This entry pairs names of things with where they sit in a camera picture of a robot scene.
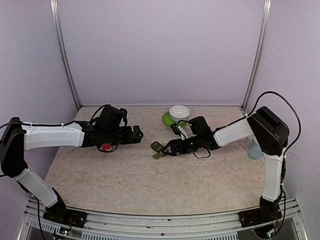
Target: white wall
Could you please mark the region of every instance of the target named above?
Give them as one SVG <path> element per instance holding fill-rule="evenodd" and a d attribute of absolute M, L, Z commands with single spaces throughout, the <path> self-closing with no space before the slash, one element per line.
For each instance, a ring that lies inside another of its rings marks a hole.
<path fill-rule="evenodd" d="M 11 117 L 60 123 L 75 116 L 50 1 L 0 1 L 0 85 L 0 125 Z M 45 177 L 55 152 L 36 149 L 25 159 Z M 13 179 L 0 178 L 0 239 L 14 239 L 28 198 Z"/>
<path fill-rule="evenodd" d="M 68 0 L 59 12 L 82 105 L 242 104 L 264 0 Z"/>
<path fill-rule="evenodd" d="M 285 96 L 300 116 L 302 134 L 289 150 L 285 189 L 297 198 L 311 239 L 320 226 L 320 1 L 272 1 L 267 37 L 249 109 L 259 94 L 273 90 Z M 266 105 L 297 135 L 297 121 L 276 96 Z"/>

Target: red object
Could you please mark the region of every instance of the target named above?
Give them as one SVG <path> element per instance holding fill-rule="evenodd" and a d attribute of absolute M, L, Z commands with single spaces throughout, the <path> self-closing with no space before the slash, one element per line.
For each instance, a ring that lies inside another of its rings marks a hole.
<path fill-rule="evenodd" d="M 110 144 L 102 144 L 102 145 L 101 145 L 101 149 L 102 149 L 103 151 L 107 151 L 107 150 L 109 150 L 109 149 L 112 149 L 112 146 L 111 146 Z"/>

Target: light blue cup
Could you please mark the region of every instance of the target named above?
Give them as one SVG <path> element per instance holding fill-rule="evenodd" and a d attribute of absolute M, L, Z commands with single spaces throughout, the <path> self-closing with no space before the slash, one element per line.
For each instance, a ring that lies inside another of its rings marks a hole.
<path fill-rule="evenodd" d="M 249 150 L 249 157 L 253 160 L 259 159 L 264 153 L 262 152 L 260 146 L 256 143 L 253 136 L 247 137 L 245 139 L 245 146 Z"/>

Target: metal frame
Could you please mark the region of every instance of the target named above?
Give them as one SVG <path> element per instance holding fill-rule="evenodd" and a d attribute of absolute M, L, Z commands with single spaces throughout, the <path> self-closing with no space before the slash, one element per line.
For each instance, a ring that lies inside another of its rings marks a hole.
<path fill-rule="evenodd" d="M 51 11 L 52 11 L 53 22 L 55 25 L 56 35 L 58 38 L 60 54 L 63 61 L 64 71 L 66 74 L 66 79 L 70 88 L 70 92 L 72 95 L 75 108 L 77 111 L 79 111 L 81 108 L 81 104 L 80 104 L 79 96 L 77 93 L 76 85 L 71 74 L 71 69 L 70 69 L 70 65 L 67 57 L 67 51 L 66 51 L 66 46 L 64 42 L 62 26 L 60 21 L 60 15 L 59 15 L 58 0 L 50 0 L 50 4 L 51 4 Z"/>
<path fill-rule="evenodd" d="M 268 21 L 269 21 L 269 15 L 270 15 L 270 9 L 271 9 L 271 0 L 264 0 L 264 7 L 263 7 L 263 14 L 262 14 L 262 21 L 261 21 L 261 28 L 260 28 L 260 34 L 258 39 L 258 45 L 255 52 L 254 62 L 251 70 L 250 80 L 248 84 L 248 88 L 246 90 L 244 100 L 242 103 L 242 109 L 246 112 L 249 104 L 250 97 L 252 95 L 252 91 L 256 82 L 257 72 L 264 48 L 264 43 L 267 35 L 267 27 L 268 27 Z"/>
<path fill-rule="evenodd" d="M 283 213 L 284 200 L 279 204 Z M 40 206 L 40 216 L 45 207 Z M 145 216 L 105 213 L 83 210 L 87 215 L 84 228 L 72 228 L 68 239 L 75 240 L 237 240 L 238 232 L 253 230 L 264 224 L 241 227 L 238 213 L 240 210 L 174 216 Z M 295 198 L 286 201 L 286 219 L 295 222 L 295 231 L 299 240 L 308 240 L 305 222 Z M 26 240 L 31 227 L 39 228 L 37 202 L 31 198 L 24 212 L 24 219 L 17 240 Z M 46 232 L 58 232 L 61 225 L 41 218 L 42 229 Z"/>

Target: vertical metal pole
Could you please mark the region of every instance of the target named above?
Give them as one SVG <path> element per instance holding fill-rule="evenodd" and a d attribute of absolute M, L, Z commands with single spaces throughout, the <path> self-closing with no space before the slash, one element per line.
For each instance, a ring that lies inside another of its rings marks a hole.
<path fill-rule="evenodd" d="M 72 99 L 75 105 L 75 108 L 77 111 L 80 110 L 81 104 L 80 100 L 78 97 L 76 85 L 74 82 L 74 79 L 71 74 L 70 70 L 70 65 L 67 57 L 67 51 L 64 43 L 64 37 L 63 37 L 63 32 L 62 32 L 62 27 L 61 27 L 61 22 L 60 22 L 60 16 L 59 16 L 59 9 L 58 9 L 58 0 L 50 0 L 51 3 L 51 11 L 52 11 L 52 17 L 53 17 L 53 22 L 55 25 L 55 30 L 56 30 L 56 35 L 58 37 L 58 44 L 59 44 L 59 49 L 60 49 L 60 54 L 61 58 L 63 61 L 63 66 L 66 74 L 66 79 L 68 81 L 68 85 L 71 91 Z"/>
<path fill-rule="evenodd" d="M 250 97 L 251 97 L 251 94 L 252 94 L 252 91 L 254 88 L 256 77 L 257 77 L 260 59 L 262 56 L 264 42 L 265 42 L 265 38 L 266 38 L 266 34 L 267 34 L 270 8 L 271 8 L 271 0 L 264 0 L 263 15 L 262 15 L 262 22 L 261 22 L 259 39 L 258 39 L 258 45 L 257 45 L 256 52 L 255 52 L 255 57 L 254 57 L 254 62 L 253 62 L 252 70 L 251 70 L 249 85 L 246 90 L 244 100 L 242 103 L 242 109 L 245 112 L 247 111 L 249 100 L 250 100 Z"/>

